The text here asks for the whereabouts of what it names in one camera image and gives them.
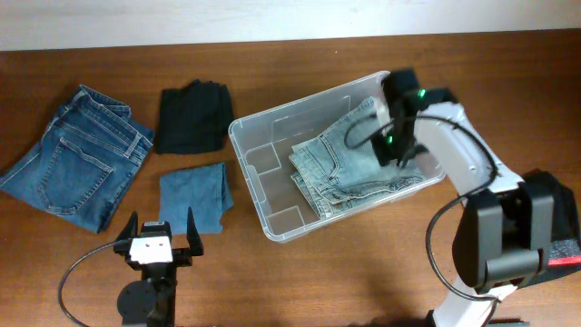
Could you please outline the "black garment with red stripe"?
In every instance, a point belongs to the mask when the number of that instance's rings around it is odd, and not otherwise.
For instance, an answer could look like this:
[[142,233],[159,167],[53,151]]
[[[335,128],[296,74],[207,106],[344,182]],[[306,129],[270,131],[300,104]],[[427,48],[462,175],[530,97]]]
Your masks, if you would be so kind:
[[[546,171],[534,170],[524,175],[526,183],[539,184],[552,193],[555,206],[552,223],[550,260],[580,257],[580,222],[574,192]],[[525,287],[550,282],[580,272],[579,263],[559,263],[531,279]]]

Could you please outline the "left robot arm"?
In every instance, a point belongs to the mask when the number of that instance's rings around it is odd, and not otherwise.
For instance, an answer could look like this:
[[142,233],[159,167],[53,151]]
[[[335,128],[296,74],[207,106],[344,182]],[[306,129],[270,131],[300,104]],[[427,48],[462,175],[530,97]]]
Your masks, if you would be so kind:
[[192,211],[188,212],[187,247],[172,248],[172,230],[167,222],[138,224],[137,213],[117,237],[113,251],[141,274],[119,293],[117,310],[123,326],[172,327],[175,324],[177,270],[192,265],[204,255],[202,240]]

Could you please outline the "light blue jeans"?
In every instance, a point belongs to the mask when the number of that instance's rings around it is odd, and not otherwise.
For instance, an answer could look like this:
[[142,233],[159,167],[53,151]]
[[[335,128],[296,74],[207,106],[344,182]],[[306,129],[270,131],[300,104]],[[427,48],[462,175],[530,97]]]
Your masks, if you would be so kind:
[[382,166],[371,143],[348,149],[376,130],[374,114],[385,107],[369,97],[313,139],[294,145],[289,156],[296,168],[291,179],[321,219],[332,218],[351,208],[399,195],[424,183],[427,177],[413,162],[400,168]]

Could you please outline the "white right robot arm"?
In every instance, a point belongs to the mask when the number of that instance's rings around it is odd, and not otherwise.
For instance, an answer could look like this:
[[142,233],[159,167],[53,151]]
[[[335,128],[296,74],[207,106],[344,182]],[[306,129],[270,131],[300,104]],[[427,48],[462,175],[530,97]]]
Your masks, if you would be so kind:
[[374,144],[384,144],[400,165],[428,152],[455,186],[452,207],[464,207],[452,243],[458,273],[448,295],[427,316],[431,326],[485,326],[510,294],[548,267],[555,200],[548,189],[526,183],[508,169],[468,120],[447,87],[423,88],[411,69],[389,73],[381,82],[387,110],[376,114]]

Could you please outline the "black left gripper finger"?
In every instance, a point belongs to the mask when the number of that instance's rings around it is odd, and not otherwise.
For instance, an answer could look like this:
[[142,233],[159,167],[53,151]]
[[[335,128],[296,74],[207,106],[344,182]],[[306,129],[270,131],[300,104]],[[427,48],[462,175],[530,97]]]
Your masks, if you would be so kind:
[[204,246],[195,225],[192,208],[188,208],[186,239],[190,248],[190,256],[203,256]]
[[134,238],[137,235],[137,228],[138,228],[138,213],[136,211],[133,211],[127,224],[120,231],[116,240],[121,241]]

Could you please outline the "clear plastic storage bin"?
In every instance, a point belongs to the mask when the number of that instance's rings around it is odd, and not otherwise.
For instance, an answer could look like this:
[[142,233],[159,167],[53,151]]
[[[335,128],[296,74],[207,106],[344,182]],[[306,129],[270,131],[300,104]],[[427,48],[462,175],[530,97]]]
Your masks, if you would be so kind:
[[445,178],[430,154],[416,157],[427,180],[400,193],[364,203],[329,218],[319,217],[291,180],[292,146],[322,133],[369,96],[382,96],[379,71],[331,89],[234,120],[228,133],[267,238],[286,243],[323,226],[384,203],[405,199]]

